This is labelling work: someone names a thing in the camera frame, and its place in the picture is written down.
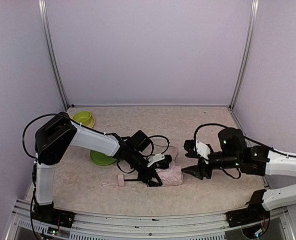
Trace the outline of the pink and black umbrella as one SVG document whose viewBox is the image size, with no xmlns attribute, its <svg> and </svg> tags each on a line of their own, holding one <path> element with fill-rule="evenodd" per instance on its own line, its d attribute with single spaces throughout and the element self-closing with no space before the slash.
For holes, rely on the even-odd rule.
<svg viewBox="0 0 296 240">
<path fill-rule="evenodd" d="M 163 185 L 162 187 L 173 187 L 179 186 L 183 183 L 183 174 L 181 172 L 181 167 L 176 165 L 175 160 L 178 155 L 177 149 L 170 145 L 170 150 L 167 150 L 165 153 L 160 153 L 165 155 L 171 155 L 172 162 L 167 169 L 151 168 L 154 169 L 159 175 Z M 139 182 L 137 178 L 125 178 L 125 174 L 119 174 L 114 182 L 102 182 L 102 186 L 109 187 L 124 187 L 127 182 Z"/>
</svg>

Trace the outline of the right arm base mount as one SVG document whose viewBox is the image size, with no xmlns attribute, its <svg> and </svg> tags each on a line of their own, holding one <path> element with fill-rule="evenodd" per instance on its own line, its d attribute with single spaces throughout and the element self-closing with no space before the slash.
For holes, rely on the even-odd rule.
<svg viewBox="0 0 296 240">
<path fill-rule="evenodd" d="M 226 217 L 229 227 L 234 228 L 268 219 L 270 217 L 270 212 L 265 209 L 243 208 L 227 212 Z"/>
</svg>

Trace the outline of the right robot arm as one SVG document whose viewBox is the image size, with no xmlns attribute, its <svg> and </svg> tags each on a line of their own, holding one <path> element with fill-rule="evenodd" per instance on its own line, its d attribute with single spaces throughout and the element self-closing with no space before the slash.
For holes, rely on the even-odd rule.
<svg viewBox="0 0 296 240">
<path fill-rule="evenodd" d="M 283 152 L 260 142 L 247 146 L 248 137 L 241 129 L 224 127 L 218 132 L 221 150 L 213 151 L 210 144 L 193 139 L 186 140 L 185 156 L 197 159 L 198 163 L 182 169 L 183 173 L 200 180 L 210 179 L 214 170 L 227 173 L 228 169 L 236 169 L 239 175 L 256 176 L 292 176 L 296 177 L 296 153 Z M 296 204 L 296 184 L 277 188 L 255 191 L 247 209 L 271 211 L 280 207 Z"/>
</svg>

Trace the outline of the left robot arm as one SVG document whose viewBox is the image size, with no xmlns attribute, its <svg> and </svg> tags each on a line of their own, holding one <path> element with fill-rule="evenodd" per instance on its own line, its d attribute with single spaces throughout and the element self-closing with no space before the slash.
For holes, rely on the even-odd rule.
<svg viewBox="0 0 296 240">
<path fill-rule="evenodd" d="M 148 165 L 142 151 L 150 139 L 141 130 L 131 137 L 104 133 L 71 119 L 67 113 L 50 113 L 51 118 L 35 133 L 36 180 L 35 199 L 40 206 L 53 203 L 55 169 L 69 148 L 95 151 L 116 160 L 126 161 L 138 173 L 139 181 L 149 187 L 160 187 L 162 181 Z"/>
</svg>

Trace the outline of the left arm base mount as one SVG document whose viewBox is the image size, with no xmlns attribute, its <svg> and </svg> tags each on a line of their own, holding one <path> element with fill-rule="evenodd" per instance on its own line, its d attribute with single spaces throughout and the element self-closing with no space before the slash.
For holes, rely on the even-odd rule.
<svg viewBox="0 0 296 240">
<path fill-rule="evenodd" d="M 34 211 L 32 219 L 41 223 L 54 225 L 57 227 L 72 228 L 75 213 L 71 211 L 53 208 L 42 213 Z"/>
</svg>

